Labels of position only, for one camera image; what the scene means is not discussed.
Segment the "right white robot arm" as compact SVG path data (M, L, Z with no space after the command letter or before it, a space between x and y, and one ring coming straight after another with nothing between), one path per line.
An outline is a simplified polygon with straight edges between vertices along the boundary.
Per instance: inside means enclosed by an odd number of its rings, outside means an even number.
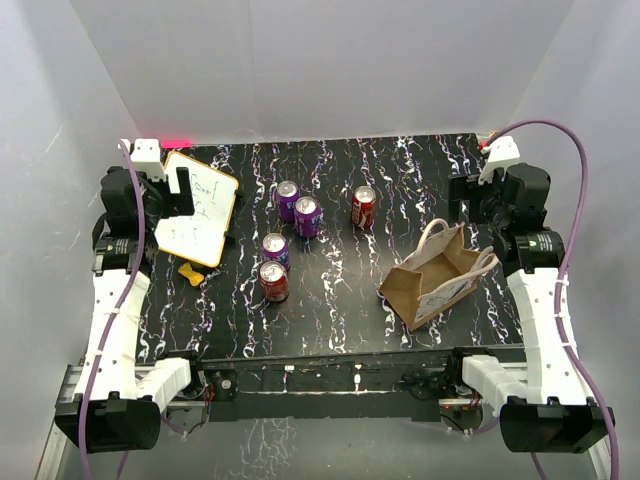
M545 170L525 163L498 168L489 180L450 179L450 220L458 220L467 203L469 220L491 231L517 307L526 367L518 379L490 350L456 348L445 381L453 394L475 390L491 406L510 451L581 454L605 437L613 411L600 406L570 359L568 279L560 272L565 248L544 225L550 186Z

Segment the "brown canvas tote bag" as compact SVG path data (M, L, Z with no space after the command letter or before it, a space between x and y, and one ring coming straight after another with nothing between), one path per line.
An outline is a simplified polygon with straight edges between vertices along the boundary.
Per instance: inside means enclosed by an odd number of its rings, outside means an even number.
M432 220L416 249L384 278L379 292L409 331L451 308L472 293L479 279L499 265L491 247L464 246L464 226Z

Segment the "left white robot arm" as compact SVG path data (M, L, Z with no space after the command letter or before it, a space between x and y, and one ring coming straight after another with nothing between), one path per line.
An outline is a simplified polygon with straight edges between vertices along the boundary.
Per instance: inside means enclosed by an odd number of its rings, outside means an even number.
M177 170L176 192L156 178L112 167L101 180L104 212L92 232L94 307L87 350L70 400L57 404L58 428L87 454L149 450L163 413L179 394L200 396L207 376L196 355L163 354L136 376L143 303L150 288L159 222L193 214L188 170Z

